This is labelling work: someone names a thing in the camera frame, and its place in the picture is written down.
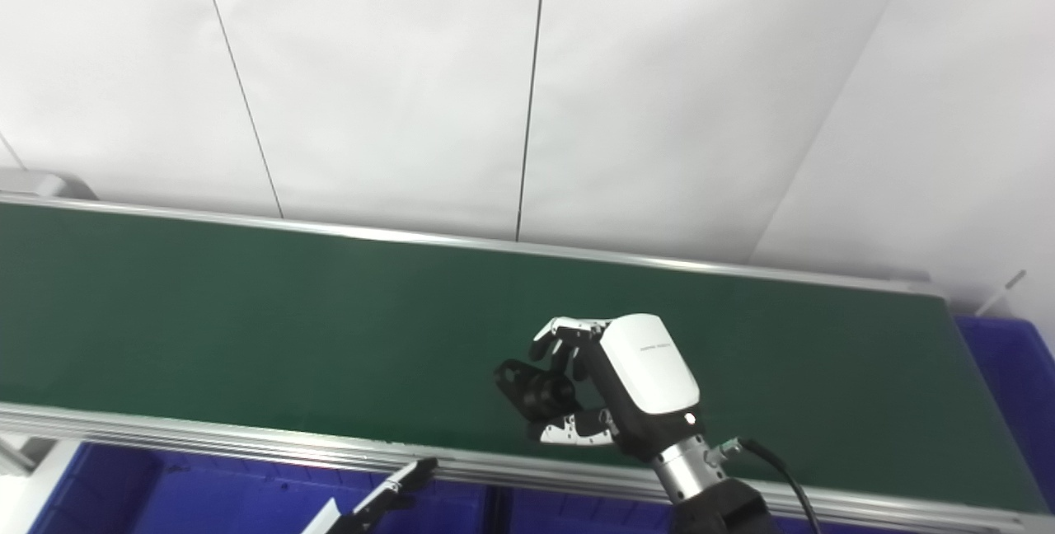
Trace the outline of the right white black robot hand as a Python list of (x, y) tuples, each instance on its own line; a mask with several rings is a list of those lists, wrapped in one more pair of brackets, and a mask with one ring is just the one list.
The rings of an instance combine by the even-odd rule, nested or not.
[(553, 445), (613, 444), (649, 463), (683, 440), (701, 437), (701, 387), (656, 314), (610, 320), (558, 316), (534, 339), (528, 357), (551, 352), (551, 369), (590, 380), (602, 397), (598, 411), (558, 411), (528, 432)]

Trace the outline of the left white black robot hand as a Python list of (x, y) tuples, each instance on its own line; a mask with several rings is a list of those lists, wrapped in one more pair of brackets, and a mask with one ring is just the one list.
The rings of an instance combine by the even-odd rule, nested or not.
[(335, 498), (321, 506), (304, 533), (373, 533), (388, 513), (411, 508), (414, 493), (429, 484), (438, 468), (436, 457), (407, 463), (394, 471), (349, 512), (340, 511)]

